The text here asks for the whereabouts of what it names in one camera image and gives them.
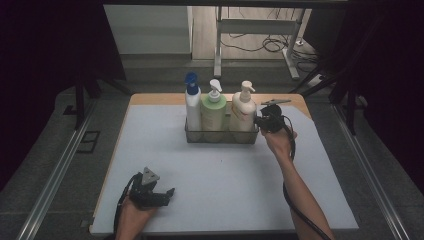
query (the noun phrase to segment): forearm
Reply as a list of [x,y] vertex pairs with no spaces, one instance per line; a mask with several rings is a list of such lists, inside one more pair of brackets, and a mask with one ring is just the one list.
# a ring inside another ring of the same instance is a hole
[[[144,228],[147,221],[147,219],[142,220],[142,228]],[[137,237],[137,235],[140,233],[140,225],[134,226],[128,223],[122,223],[122,225],[125,227],[118,229],[116,233],[116,240],[134,240],[135,237]]]
[[[309,191],[309,188],[300,177],[291,158],[289,156],[280,155],[277,157],[277,160],[283,173],[287,193],[293,204],[300,210],[300,212],[324,231],[327,236],[334,239],[324,213],[312,193]],[[316,234],[312,228],[310,228],[293,211],[292,219],[299,235],[299,239],[321,239],[320,236]]]

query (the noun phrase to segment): human arm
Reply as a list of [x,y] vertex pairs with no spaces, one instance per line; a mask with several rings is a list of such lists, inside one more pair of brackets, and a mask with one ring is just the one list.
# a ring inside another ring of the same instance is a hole
[[116,240],[134,240],[144,229],[149,219],[155,214],[157,208],[140,210],[134,203],[125,197],[119,217]]
[[[290,157],[291,146],[288,134],[284,129],[276,133],[268,133],[263,130],[261,132],[277,159],[287,193],[293,204],[328,237],[335,239],[324,213],[293,164]],[[291,215],[299,239],[322,239],[293,210],[291,210]]]

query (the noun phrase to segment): floor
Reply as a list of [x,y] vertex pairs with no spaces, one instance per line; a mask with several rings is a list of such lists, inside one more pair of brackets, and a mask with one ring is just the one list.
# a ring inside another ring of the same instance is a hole
[[[306,10],[303,17],[303,24],[299,30],[298,40],[303,36],[306,24],[309,19],[311,10]],[[247,8],[247,7],[231,7],[222,8],[222,18],[234,19],[278,19],[294,21],[300,14],[300,9],[288,8]],[[193,7],[193,59],[213,59],[216,46],[216,16],[217,9],[215,7]],[[240,35],[240,34],[222,34],[222,58],[223,59],[283,59],[281,51],[270,52],[265,48],[259,51],[251,51],[260,49],[263,46],[263,41],[268,35]],[[280,41],[275,44],[269,44],[267,47],[271,51],[278,50],[283,47],[281,42],[285,39],[281,36],[271,36],[272,39]],[[243,51],[234,47],[235,46],[250,51]],[[302,46],[298,46],[297,50],[303,50]]]
[[[261,16],[274,16],[271,9],[262,11]],[[245,8],[234,8],[230,16],[250,15]],[[199,8],[194,14],[204,14],[213,19],[214,9]],[[280,10],[283,18],[290,18],[291,10]],[[193,57],[200,60],[181,59],[179,57],[122,56],[128,80],[120,82],[134,92],[183,92],[182,79],[186,72],[196,71],[202,86],[213,76],[213,46],[214,38],[201,34],[194,36],[195,43],[202,42],[205,46],[194,47]],[[231,42],[243,47],[255,47],[261,43],[258,38],[251,43]],[[295,87],[298,82],[291,80],[287,67],[280,61],[281,54],[256,52],[247,53],[234,49],[223,48],[223,85],[225,92],[235,92],[242,80],[252,80],[261,93],[285,93]],[[301,77],[307,72],[300,71]],[[102,239],[89,233],[89,223],[92,221],[94,209],[100,195],[104,177],[109,166],[113,149],[118,139],[129,96],[99,81],[102,96],[97,100],[86,99],[87,103],[95,102],[92,118],[87,131],[100,133],[98,143],[92,153],[75,153],[67,168],[66,174],[57,189],[51,204],[34,239]],[[354,151],[340,127],[339,120],[327,96],[330,88],[306,99],[312,118],[316,124],[322,143],[329,155],[331,164],[342,186],[348,203],[354,212],[360,228],[357,231],[336,231],[338,239],[397,239],[383,214],[381,205],[376,201]],[[0,193],[0,239],[16,239],[21,232],[37,198],[44,185],[74,134],[75,116],[63,115],[68,105],[74,105],[74,89],[68,89],[57,96],[56,108],[39,139],[34,144],[27,158],[15,173],[9,184]],[[424,197],[400,167],[390,151],[368,126],[361,110],[356,112],[357,140],[361,143],[370,165],[385,190],[388,198],[398,213],[403,226],[409,234],[405,239],[424,239]],[[79,150],[90,146],[79,144]],[[230,235],[230,236],[167,236],[147,237],[147,239],[295,239],[293,235],[281,233],[266,235]]]

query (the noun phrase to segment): white pump cap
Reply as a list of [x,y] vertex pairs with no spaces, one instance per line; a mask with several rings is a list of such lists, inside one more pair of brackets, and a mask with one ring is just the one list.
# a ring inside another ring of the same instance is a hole
[[250,91],[255,92],[255,89],[252,87],[252,83],[250,81],[243,81],[241,83],[241,93],[240,93],[240,101],[249,102],[250,101]]
[[222,91],[221,84],[218,80],[212,79],[210,81],[212,91],[209,92],[209,101],[211,102],[219,102],[221,98],[221,94],[219,92]]

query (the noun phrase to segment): bottle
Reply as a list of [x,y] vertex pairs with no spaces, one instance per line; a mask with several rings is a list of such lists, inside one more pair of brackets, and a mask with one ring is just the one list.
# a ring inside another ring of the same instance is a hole
[[203,131],[219,131],[216,133],[204,133],[204,137],[208,142],[219,142],[223,134],[224,119],[227,106],[227,99],[219,92],[222,91],[221,85],[218,80],[212,79],[210,81],[212,91],[202,97],[202,104],[200,107],[202,130]]
[[197,85],[197,75],[189,72],[185,78],[187,89],[185,91],[185,103],[187,111],[187,138],[193,142],[199,141],[202,137],[201,119],[200,119],[200,88]]
[[236,132],[253,132],[254,118],[256,116],[256,104],[251,99],[250,91],[254,92],[250,81],[241,83],[241,92],[236,92],[232,98],[231,116],[229,130],[234,131],[233,136],[238,143],[248,143],[255,135],[249,133]]

